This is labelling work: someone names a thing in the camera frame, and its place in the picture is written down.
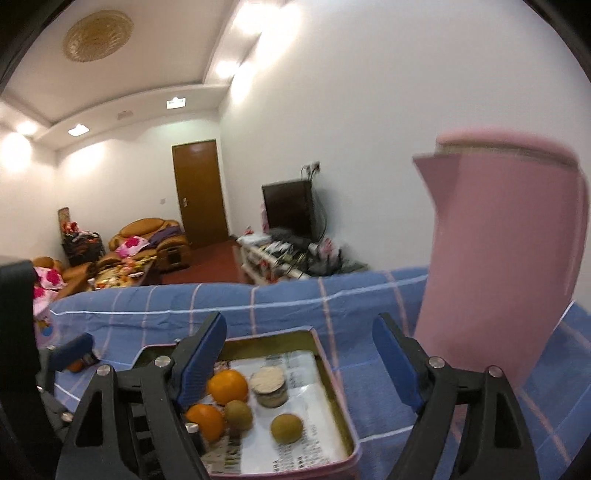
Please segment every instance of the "orange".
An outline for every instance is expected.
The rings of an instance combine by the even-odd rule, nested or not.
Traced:
[[[207,382],[207,391],[220,405],[232,400],[245,402],[248,399],[248,382],[236,370],[222,370]]]
[[[208,442],[217,442],[226,429],[222,412],[212,405],[197,403],[187,410],[185,417],[188,421],[199,425],[201,433]]]

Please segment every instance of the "ceiling vent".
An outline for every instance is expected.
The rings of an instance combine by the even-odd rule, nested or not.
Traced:
[[[134,113],[131,110],[123,110],[117,114],[117,120],[123,120],[124,118],[129,118],[133,115]]]
[[[101,10],[78,21],[64,38],[71,61],[95,61],[115,53],[129,40],[134,23],[123,12]]]

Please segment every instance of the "kiwi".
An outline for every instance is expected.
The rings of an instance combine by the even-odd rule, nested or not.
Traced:
[[[223,411],[230,427],[242,432],[252,427],[252,410],[243,401],[229,401]]]
[[[271,435],[282,445],[297,442],[301,439],[303,431],[304,424],[301,418],[291,413],[282,413],[271,422]]]

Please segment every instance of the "brown leather armchair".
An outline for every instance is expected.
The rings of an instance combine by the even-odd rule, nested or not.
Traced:
[[[110,253],[106,254],[98,261],[98,267],[102,268],[109,264],[117,263],[121,260],[115,252],[118,246],[125,242],[130,236],[141,236],[146,240],[156,232],[169,226],[180,226],[176,220],[164,220],[161,218],[142,218],[136,220],[127,226],[124,226],[117,235],[109,241]],[[188,267],[190,259],[189,240],[182,235],[175,235],[166,238],[158,244],[156,248],[145,249],[133,256],[133,259],[139,260],[144,257],[157,256],[158,268],[161,271],[171,270],[176,267]]]
[[[52,257],[33,259],[33,266],[35,267],[55,268],[66,283],[66,286],[57,293],[54,301],[85,291],[88,285],[86,282],[88,280],[88,269],[91,265],[92,263],[88,262],[77,267],[64,268],[64,265],[59,260],[54,260]]]

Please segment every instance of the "newspaper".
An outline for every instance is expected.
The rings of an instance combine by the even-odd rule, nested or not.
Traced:
[[[265,408],[251,392],[248,404],[254,415],[253,427],[242,437],[225,435],[212,445],[212,451],[202,457],[210,473],[276,473],[347,458],[311,352],[295,351],[229,363],[230,368],[246,378],[271,365],[283,369],[289,400],[281,407]],[[302,438],[291,445],[279,445],[271,436],[271,422],[281,413],[298,415],[304,423]]]

